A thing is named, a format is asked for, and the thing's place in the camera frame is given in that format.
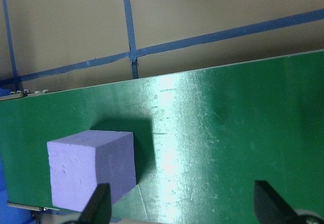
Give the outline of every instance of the beige wall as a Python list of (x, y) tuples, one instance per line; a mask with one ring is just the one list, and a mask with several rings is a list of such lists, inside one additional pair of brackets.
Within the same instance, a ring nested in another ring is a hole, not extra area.
[[(324, 8), (324, 0), (130, 0), (137, 48)], [(123, 0), (7, 0), (19, 75), (129, 50)], [(0, 78), (11, 64), (0, 9)], [(324, 21), (140, 57), (139, 76), (210, 67), (324, 48)], [(132, 78), (131, 64), (108, 65), (22, 83), (64, 90)]]

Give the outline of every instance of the blue tape line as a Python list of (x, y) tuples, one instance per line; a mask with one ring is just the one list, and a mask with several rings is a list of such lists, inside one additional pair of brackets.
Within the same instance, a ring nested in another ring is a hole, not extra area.
[(134, 62), (132, 62), (132, 74), (133, 74), (133, 79), (138, 79), (137, 59)]
[[(75, 63), (75, 64), (71, 64), (71, 65), (67, 65), (67, 66), (63, 66), (63, 67), (59, 67), (59, 68), (53, 68), (53, 69), (49, 69), (49, 70), (45, 70), (45, 71), (41, 71), (41, 72), (26, 74), (24, 76), (19, 76), (18, 81), (19, 82), (30, 81), (30, 80), (34, 80), (34, 79), (37, 79), (40, 77), (53, 76), (56, 74), (66, 73), (66, 72), (76, 70), (76, 69), (90, 68), (90, 67), (94, 67), (94, 66), (104, 65), (104, 64), (108, 64), (108, 63), (117, 61), (122, 58), (126, 58), (126, 57), (128, 57), (128, 55), (129, 55), (129, 52), (119, 53), (119, 54), (104, 57), (104, 58), (96, 58), (96, 59), (92, 59), (89, 61)], [(0, 81), (0, 86), (9, 85), (12, 83), (14, 83), (14, 78)]]
[(324, 9), (315, 10), (303, 14), (260, 22), (252, 25), (241, 26), (234, 29), (223, 30), (219, 32), (206, 34), (206, 35), (199, 35), (193, 38), (187, 38), (187, 39), (178, 40), (174, 42), (159, 44), (147, 48), (141, 48), (138, 50), (138, 57), (147, 54), (161, 53), (165, 51), (186, 48), (198, 44), (212, 43), (220, 40), (236, 38), (238, 36), (255, 34), (259, 32), (289, 27), (293, 25), (300, 25), (307, 22), (312, 22), (312, 21), (322, 20), (322, 19), (324, 19)]
[(138, 78), (138, 73), (137, 73), (138, 51), (136, 49), (136, 44), (135, 44), (135, 32), (134, 32), (133, 15), (132, 15), (132, 7), (131, 7), (130, 0), (124, 0), (124, 9), (125, 9), (125, 17), (126, 17), (128, 43), (130, 46), (130, 60), (132, 62), (132, 73), (133, 73), (133, 78), (137, 79)]
[(18, 91), (19, 90), (19, 82), (18, 82), (15, 54), (14, 54), (14, 46), (12, 44), (7, 0), (2, 0), (2, 4), (3, 4), (3, 8), (4, 8), (5, 23), (6, 23), (6, 29), (7, 29), (7, 38), (8, 38), (10, 59), (11, 59), (12, 74), (14, 77), (14, 84), (15, 84), (16, 91)]
[[(137, 57), (141, 57), (147, 54), (153, 54), (153, 53), (160, 53), (160, 52), (165, 52), (165, 51), (170, 51), (170, 50), (175, 50), (179, 48), (185, 48), (193, 45), (199, 45), (199, 44), (205, 44), (205, 43), (211, 43), (211, 42), (216, 42), (220, 40), (225, 40), (225, 39), (230, 39), (230, 38), (235, 38), (238, 36), (244, 36), (244, 35), (249, 35), (249, 34), (254, 34), (254, 33), (259, 33), (263, 31), (269, 31), (273, 29), (279, 29), (279, 28), (284, 28), (284, 27), (289, 27), (293, 25), (300, 25), (312, 21), (317, 21), (317, 20), (323, 20), (324, 19), (324, 9), (320, 10), (315, 10), (303, 14), (298, 14), (298, 15), (293, 15), (293, 16), (288, 16), (280, 19), (275, 19), (275, 20), (270, 20), (270, 21), (265, 21), (261, 23), (256, 23), (252, 25), (247, 25), (247, 26), (242, 26), (234, 29), (229, 29), (229, 30), (224, 30), (224, 31), (219, 31), (215, 33), (210, 33), (206, 35), (200, 35), (196, 36), (193, 38), (187, 38), (183, 40), (178, 40), (170, 43), (164, 43), (156, 46), (151, 46), (147, 48), (141, 48), (138, 50), (138, 55)], [(65, 73), (74, 69), (80, 69), (80, 68), (86, 68), (86, 67), (92, 67), (92, 66), (97, 66), (101, 64), (106, 64), (110, 63), (113, 61), (116, 61), (121, 58), (125, 58), (127, 56), (130, 56), (130, 53), (121, 53), (101, 59), (94, 59), (90, 61), (85, 61), (77, 64), (72, 64), (56, 69), (50, 69), (42, 72), (37, 72), (37, 73), (32, 73), (28, 74), (25, 76), (20, 76), (18, 77), (18, 81), (28, 81), (28, 80), (33, 80), (37, 79), (39, 77), (43, 76), (50, 76), (54, 74), (60, 74), (60, 73)], [(0, 86), (4, 85), (9, 85), (13, 84), (15, 82), (14, 78), (11, 79), (6, 79), (0, 81)]]

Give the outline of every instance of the cube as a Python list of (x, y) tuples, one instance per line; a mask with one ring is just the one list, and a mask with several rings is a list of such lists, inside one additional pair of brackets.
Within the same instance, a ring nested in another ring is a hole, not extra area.
[(132, 132), (87, 130), (47, 149), (56, 207), (82, 211), (100, 183), (110, 184), (114, 204), (136, 185)]

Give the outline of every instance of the green surface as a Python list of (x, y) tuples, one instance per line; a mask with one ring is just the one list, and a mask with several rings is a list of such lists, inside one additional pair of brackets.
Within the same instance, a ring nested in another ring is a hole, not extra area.
[(324, 216), (324, 51), (0, 102), (10, 201), (51, 207), (46, 142), (133, 131), (138, 185), (113, 216), (257, 223), (254, 180)]

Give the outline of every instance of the blue object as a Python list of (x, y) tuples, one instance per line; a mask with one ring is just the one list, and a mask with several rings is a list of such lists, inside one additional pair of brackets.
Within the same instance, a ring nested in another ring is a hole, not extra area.
[(18, 81), (18, 75), (17, 75), (14, 46), (12, 44), (12, 38), (11, 38), (11, 30), (10, 30), (10, 22), (9, 22), (7, 0), (2, 0), (2, 4), (3, 4), (3, 8), (4, 8), (4, 15), (5, 15), (5, 22), (6, 22), (8, 45), (9, 45), (11, 67), (12, 67), (12, 74), (14, 76), (14, 83), (15, 83), (16, 91), (18, 91), (19, 90), (19, 81)]
[(0, 223), (30, 224), (35, 223), (31, 218), (31, 211), (7, 205), (8, 193), (6, 190), (5, 176), (0, 158)]
[(130, 46), (130, 60), (132, 62), (132, 74), (133, 74), (133, 79), (138, 79), (138, 72), (137, 72), (138, 52), (135, 43), (132, 6), (130, 0), (124, 0), (124, 8), (125, 8), (128, 43)]
[(11, 90), (0, 88), (0, 96), (9, 96)]
[[(117, 61), (122, 58), (126, 58), (128, 55), (129, 55), (129, 52), (125, 52), (125, 53), (119, 53), (116, 55), (107, 56), (107, 57), (103, 57), (103, 58), (95, 58), (92, 60), (75, 63), (75, 64), (71, 64), (71, 65), (67, 65), (67, 66), (63, 66), (63, 67), (59, 67), (59, 68), (52, 68), (52, 69), (44, 70), (41, 72), (26, 74), (24, 76), (19, 76), (18, 80), (19, 80), (19, 82), (30, 81), (30, 80), (34, 80), (34, 79), (45, 77), (45, 76), (53, 76), (56, 74), (66, 73), (66, 72), (76, 70), (76, 69), (90, 68), (93, 66), (104, 65), (104, 64), (108, 64), (108, 63)], [(13, 83), (14, 83), (13, 78), (6, 79), (3, 81), (0, 81), (0, 86), (10, 85)]]
[(324, 19), (324, 9), (315, 10), (315, 11), (302, 13), (298, 15), (287, 16), (275, 20), (269, 20), (269, 21), (241, 26), (233, 29), (218, 31), (210, 34), (199, 35), (193, 38), (186, 38), (174, 42), (159, 44), (147, 48), (141, 48), (138, 50), (139, 53), (138, 57), (145, 56), (147, 54), (161, 53), (165, 51), (186, 48), (193, 45), (212, 43), (216, 41), (289, 27), (293, 25), (300, 25), (300, 24), (317, 21), (317, 20), (323, 20), (323, 19)]

